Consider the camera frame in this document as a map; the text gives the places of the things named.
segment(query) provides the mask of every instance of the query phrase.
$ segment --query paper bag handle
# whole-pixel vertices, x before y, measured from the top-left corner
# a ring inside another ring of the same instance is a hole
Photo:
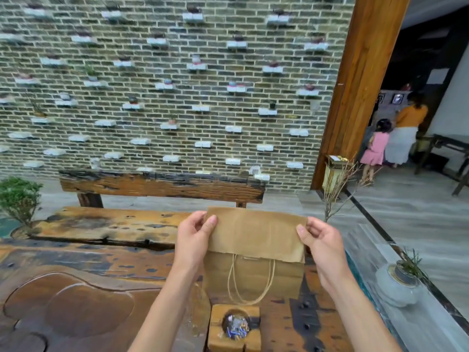
[[[231,273],[233,273],[233,282],[234,282],[234,289],[236,291],[236,294],[238,295],[238,298],[239,300],[241,300],[241,302],[245,305],[254,305],[254,304],[257,304],[259,303],[267,294],[267,292],[269,291],[271,285],[272,285],[272,282],[273,282],[273,275],[275,274],[275,260],[273,260],[273,265],[271,266],[270,262],[272,260],[269,260],[269,278],[267,279],[267,285],[266,285],[266,288],[264,289],[263,293],[256,299],[256,300],[252,300],[252,301],[249,301],[249,300],[244,300],[241,295],[239,294],[239,291],[238,291],[238,287],[236,285],[236,276],[235,276],[235,260],[237,258],[237,254],[233,254],[233,259],[231,261],[231,268],[230,268],[230,272],[228,273],[228,295],[230,296],[230,299],[232,302],[235,303],[235,300],[233,299],[233,297],[231,296],[231,291],[230,291],[230,280],[231,280]]]

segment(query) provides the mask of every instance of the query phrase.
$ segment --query girl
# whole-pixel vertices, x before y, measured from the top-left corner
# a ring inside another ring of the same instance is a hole
[[[428,107],[422,104],[423,94],[411,92],[407,95],[410,106],[402,109],[397,115],[396,128],[391,132],[389,143],[386,147],[386,160],[393,163],[393,167],[407,162],[410,148],[416,140],[419,124],[421,124],[428,112]]]
[[[360,163],[365,164],[363,168],[362,183],[367,181],[369,174],[370,182],[373,183],[373,175],[377,165],[383,164],[384,149],[389,140],[389,131],[391,130],[392,123],[388,119],[381,119],[376,123],[375,133],[372,135],[370,142],[368,143],[368,149],[360,159]]]

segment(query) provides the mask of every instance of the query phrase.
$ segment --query brown paper bag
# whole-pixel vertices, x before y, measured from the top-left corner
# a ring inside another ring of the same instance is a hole
[[[264,293],[298,298],[304,247],[296,226],[306,225],[306,217],[233,207],[209,207],[206,218],[211,215],[218,217],[218,224],[203,261],[208,293],[231,295],[234,303],[256,300]]]

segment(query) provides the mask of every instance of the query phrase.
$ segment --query pink dress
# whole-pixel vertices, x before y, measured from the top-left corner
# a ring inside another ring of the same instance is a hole
[[[375,132],[372,145],[360,159],[362,164],[381,165],[384,159],[384,149],[389,141],[389,133]]]

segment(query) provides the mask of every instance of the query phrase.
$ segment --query orange top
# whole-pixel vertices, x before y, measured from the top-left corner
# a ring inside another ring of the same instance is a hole
[[[414,105],[407,106],[396,117],[396,127],[418,127],[427,115],[428,107],[422,105],[419,109]]]

